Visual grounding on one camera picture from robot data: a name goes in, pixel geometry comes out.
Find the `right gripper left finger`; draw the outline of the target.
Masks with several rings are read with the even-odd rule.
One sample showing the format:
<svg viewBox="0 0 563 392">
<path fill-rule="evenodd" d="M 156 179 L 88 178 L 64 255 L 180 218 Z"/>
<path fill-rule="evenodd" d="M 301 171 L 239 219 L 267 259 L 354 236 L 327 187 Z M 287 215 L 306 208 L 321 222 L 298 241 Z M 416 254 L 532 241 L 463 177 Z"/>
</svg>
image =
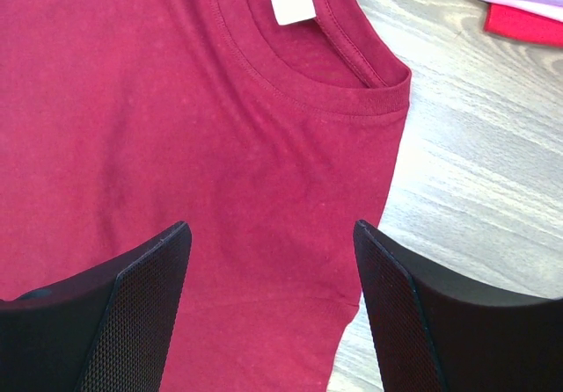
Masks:
<svg viewBox="0 0 563 392">
<path fill-rule="evenodd" d="M 1 303 L 3 391 L 157 391 L 192 244 L 179 221 L 149 241 Z"/>
</svg>

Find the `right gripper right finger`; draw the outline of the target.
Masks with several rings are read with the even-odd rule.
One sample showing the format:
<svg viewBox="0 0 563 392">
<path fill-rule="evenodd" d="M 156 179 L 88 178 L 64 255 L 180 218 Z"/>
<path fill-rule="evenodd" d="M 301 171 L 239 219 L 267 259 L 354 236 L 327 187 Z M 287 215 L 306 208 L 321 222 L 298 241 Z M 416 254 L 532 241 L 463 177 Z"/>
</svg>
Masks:
<svg viewBox="0 0 563 392">
<path fill-rule="evenodd" d="M 355 258 L 386 391 L 560 391 L 562 300 L 476 281 L 366 221 Z"/>
</svg>

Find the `dark red t-shirt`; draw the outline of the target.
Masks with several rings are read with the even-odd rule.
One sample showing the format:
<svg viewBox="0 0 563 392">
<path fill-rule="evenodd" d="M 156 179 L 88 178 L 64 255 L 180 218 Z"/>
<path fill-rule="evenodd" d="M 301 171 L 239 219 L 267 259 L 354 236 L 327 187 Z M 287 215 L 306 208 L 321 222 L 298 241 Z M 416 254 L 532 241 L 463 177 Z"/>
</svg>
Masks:
<svg viewBox="0 0 563 392">
<path fill-rule="evenodd" d="M 193 245 L 162 388 L 324 391 L 411 73 L 356 0 L 1 0 L 1 294 Z"/>
</svg>

